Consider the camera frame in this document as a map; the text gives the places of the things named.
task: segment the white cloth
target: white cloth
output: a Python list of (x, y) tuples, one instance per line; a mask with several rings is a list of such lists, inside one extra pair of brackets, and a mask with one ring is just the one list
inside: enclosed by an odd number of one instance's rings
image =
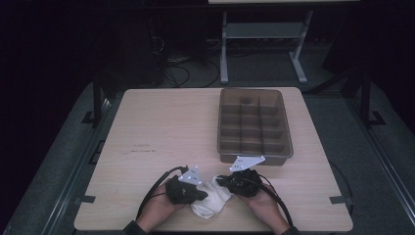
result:
[(195, 201), (191, 208), (195, 215), (203, 218), (210, 218), (219, 213), (232, 196), (228, 188), (217, 184), (216, 177), (211, 182), (205, 182), (199, 190), (207, 192), (207, 197), (202, 201)]

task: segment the gray carpet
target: gray carpet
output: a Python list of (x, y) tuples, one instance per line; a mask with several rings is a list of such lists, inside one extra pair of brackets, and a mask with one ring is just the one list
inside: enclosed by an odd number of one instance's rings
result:
[[(327, 52), (327, 45), (305, 47), (300, 60), (309, 79), (306, 85), (299, 85), (288, 54), (278, 50), (274, 53), (252, 54), (246, 57), (229, 57), (229, 79), (227, 86), (296, 86), (301, 90), (314, 87), (329, 79), (332, 74), (321, 69)], [(218, 64), (218, 56), (210, 60)], [(210, 63), (190, 62), (180, 65), (191, 76), (183, 87), (201, 87), (213, 81), (217, 68)], [(177, 80), (186, 75), (172, 69)], [(211, 87), (222, 87), (216, 81)], [(165, 81), (160, 88), (170, 87)], [(320, 95), (304, 96), (328, 159), (345, 175), (353, 195), (354, 227), (346, 234), (415, 234), (415, 227), (405, 213), (401, 202), (386, 178), (376, 152), (349, 107), (347, 100), (339, 95), (342, 87), (338, 83)], [(391, 157), (402, 181), (412, 195), (415, 195), (415, 138), (393, 111), (385, 94), (372, 86), (371, 110), (380, 112), (387, 125), (374, 126), (373, 132)], [(75, 178), (73, 192), (64, 202), (62, 217), (55, 220), (50, 234), (116, 234), (114, 231), (75, 231), (73, 221), (79, 208), (76, 199), (86, 190), (94, 165), (89, 158), (100, 140), (105, 140), (111, 128), (122, 93), (111, 100), (104, 119), (98, 128), (81, 123), (86, 112), (92, 110), (92, 87), (89, 85), (79, 97), (62, 127), (54, 145), (38, 170), (12, 221), (10, 234), (41, 234), (53, 208), (65, 189), (74, 167), (81, 165)], [(81, 153), (88, 159), (80, 160)], [(346, 182), (333, 168), (341, 191), (349, 196)]]

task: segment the white bracket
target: white bracket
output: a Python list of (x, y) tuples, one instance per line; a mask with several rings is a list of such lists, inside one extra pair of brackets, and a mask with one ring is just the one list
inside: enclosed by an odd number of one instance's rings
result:
[(241, 157), (238, 156), (236, 161), (229, 168), (232, 172), (245, 170), (251, 166), (258, 165), (265, 161), (265, 157)]
[(179, 177), (180, 182), (190, 183), (193, 185), (200, 185), (202, 184), (202, 180), (199, 176), (199, 167), (195, 165), (195, 167), (190, 168), (186, 171), (183, 175)]

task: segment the plastic tray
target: plastic tray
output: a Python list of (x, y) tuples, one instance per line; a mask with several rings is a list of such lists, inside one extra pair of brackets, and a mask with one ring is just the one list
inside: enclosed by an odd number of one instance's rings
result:
[(237, 156), (264, 156), (262, 165), (283, 165), (293, 145), (281, 92), (222, 89), (217, 151), (224, 163), (234, 163)]

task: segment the hand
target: hand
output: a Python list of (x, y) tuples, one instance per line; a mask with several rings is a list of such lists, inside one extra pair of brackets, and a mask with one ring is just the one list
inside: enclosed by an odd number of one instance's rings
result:
[(174, 205), (168, 199), (165, 195), (165, 184), (157, 187), (153, 195), (155, 197), (147, 202), (136, 221), (138, 226), (147, 233), (164, 223), (172, 214), (185, 206), (184, 204)]
[[(273, 192), (270, 185), (263, 184), (269, 190)], [(242, 202), (253, 211), (256, 218), (262, 221), (268, 226), (274, 234), (280, 235), (290, 228), (290, 225), (281, 215), (277, 202), (273, 200), (263, 190), (259, 190), (258, 193), (251, 198), (236, 195)]]

